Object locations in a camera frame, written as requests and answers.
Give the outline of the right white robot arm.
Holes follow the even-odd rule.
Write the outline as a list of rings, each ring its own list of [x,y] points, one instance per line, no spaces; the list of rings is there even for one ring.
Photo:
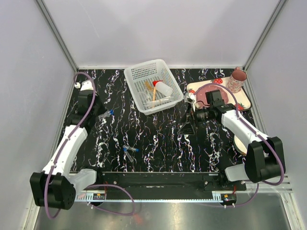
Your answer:
[[[197,109],[195,95],[186,93],[184,100],[189,105],[178,134],[194,135],[199,123],[216,120],[230,130],[247,149],[245,163],[226,167],[224,174],[218,177],[219,187],[228,190],[236,181],[270,184],[269,180],[275,177],[280,178],[276,182],[276,185],[280,185],[285,174],[282,141],[256,129],[233,104],[224,102],[219,90],[207,92],[206,97],[209,106]]]

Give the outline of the bundle of plastic pipettes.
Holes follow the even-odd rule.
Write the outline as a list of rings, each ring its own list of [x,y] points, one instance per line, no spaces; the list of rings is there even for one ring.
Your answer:
[[[145,106],[147,106],[147,107],[159,106],[159,105],[162,105],[162,104],[171,102],[172,99],[173,99],[173,98],[172,98],[171,96],[169,96],[169,97],[164,97],[164,98],[159,99],[159,100],[147,101],[147,102],[145,103]]]

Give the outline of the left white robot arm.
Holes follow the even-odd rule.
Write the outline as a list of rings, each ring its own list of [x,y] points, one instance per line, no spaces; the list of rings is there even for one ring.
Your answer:
[[[76,196],[86,187],[97,190],[103,186],[103,177],[94,169],[82,169],[70,175],[72,163],[97,118],[106,112],[90,80],[77,83],[79,87],[77,113],[71,115],[64,135],[55,153],[43,168],[30,177],[34,202],[38,207],[48,206],[68,210]]]

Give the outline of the wooden test tube clamp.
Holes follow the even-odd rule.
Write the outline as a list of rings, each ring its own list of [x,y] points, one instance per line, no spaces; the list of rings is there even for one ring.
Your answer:
[[[156,87],[154,86],[153,88],[153,102],[155,101],[156,98]]]

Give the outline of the wash bottle red cap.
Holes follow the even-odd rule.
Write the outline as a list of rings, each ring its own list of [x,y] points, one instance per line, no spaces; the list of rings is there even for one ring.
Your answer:
[[[157,91],[159,91],[166,97],[171,96],[173,92],[173,89],[170,86],[166,85],[162,80],[153,81],[153,86],[156,88]]]

